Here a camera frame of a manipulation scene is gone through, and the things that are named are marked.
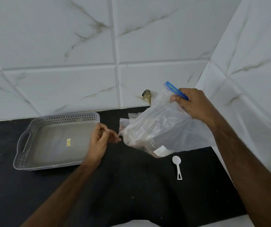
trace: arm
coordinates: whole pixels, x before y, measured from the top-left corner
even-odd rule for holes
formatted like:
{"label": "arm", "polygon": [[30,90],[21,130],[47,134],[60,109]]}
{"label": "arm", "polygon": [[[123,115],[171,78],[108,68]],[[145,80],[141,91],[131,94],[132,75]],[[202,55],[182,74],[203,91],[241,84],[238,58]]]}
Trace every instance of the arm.
{"label": "arm", "polygon": [[100,164],[106,151],[107,141],[117,143],[121,141],[121,139],[114,131],[107,129],[106,125],[97,123],[92,133],[88,153],[83,163],[21,225],[21,227],[62,226],[85,182]]}
{"label": "arm", "polygon": [[271,173],[238,138],[202,91],[180,90],[189,101],[179,96],[172,96],[171,99],[181,104],[192,118],[205,122],[212,131],[253,224],[256,227],[271,226]]}

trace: basket handle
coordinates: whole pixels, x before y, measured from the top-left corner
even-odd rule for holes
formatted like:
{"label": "basket handle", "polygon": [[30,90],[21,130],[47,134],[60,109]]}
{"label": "basket handle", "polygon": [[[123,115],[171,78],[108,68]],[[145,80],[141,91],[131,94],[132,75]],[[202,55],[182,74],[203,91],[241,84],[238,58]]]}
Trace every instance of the basket handle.
{"label": "basket handle", "polygon": [[26,142],[26,143],[28,143],[28,140],[29,140],[30,135],[31,135],[30,132],[29,132],[28,130],[24,131],[24,133],[20,136],[19,141],[18,141],[18,144],[17,144],[17,153],[23,152],[23,151],[25,150],[26,145],[24,146],[23,151],[21,151],[21,145],[22,145],[22,141],[24,140],[24,138],[25,138],[25,136],[26,136],[27,134],[29,134],[28,139],[27,139],[27,142]]}

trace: black granite surface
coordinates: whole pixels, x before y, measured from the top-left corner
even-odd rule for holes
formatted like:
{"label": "black granite surface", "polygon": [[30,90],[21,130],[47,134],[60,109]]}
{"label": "black granite surface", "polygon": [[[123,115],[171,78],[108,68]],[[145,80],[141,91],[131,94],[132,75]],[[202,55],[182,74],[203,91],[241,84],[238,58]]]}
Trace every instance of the black granite surface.
{"label": "black granite surface", "polygon": [[[98,112],[118,132],[119,118],[145,107]],[[76,168],[18,171],[16,144],[32,119],[0,122],[0,226],[19,226]],[[176,180],[178,155],[183,180]],[[109,144],[65,226],[111,226],[147,219],[160,226],[200,226],[246,214],[212,148],[156,159],[140,150]]]}

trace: tiled wall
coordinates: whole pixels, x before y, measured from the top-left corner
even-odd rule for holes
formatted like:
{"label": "tiled wall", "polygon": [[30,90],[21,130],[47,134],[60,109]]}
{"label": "tiled wall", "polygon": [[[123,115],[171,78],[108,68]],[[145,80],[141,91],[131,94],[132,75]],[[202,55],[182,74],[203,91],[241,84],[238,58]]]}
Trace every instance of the tiled wall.
{"label": "tiled wall", "polygon": [[0,0],[0,120],[194,87],[241,0]]}
{"label": "tiled wall", "polygon": [[242,0],[197,88],[271,171],[271,0]]}

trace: white plastic spoon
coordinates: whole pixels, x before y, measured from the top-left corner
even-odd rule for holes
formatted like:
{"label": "white plastic spoon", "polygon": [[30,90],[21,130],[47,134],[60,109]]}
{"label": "white plastic spoon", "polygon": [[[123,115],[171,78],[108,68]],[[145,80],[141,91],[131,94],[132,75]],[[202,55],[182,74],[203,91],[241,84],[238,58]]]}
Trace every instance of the white plastic spoon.
{"label": "white plastic spoon", "polygon": [[179,156],[173,156],[172,161],[173,161],[173,163],[176,165],[176,167],[178,169],[178,180],[182,180],[182,175],[181,175],[180,166],[179,166],[179,164],[181,163],[180,157]]}

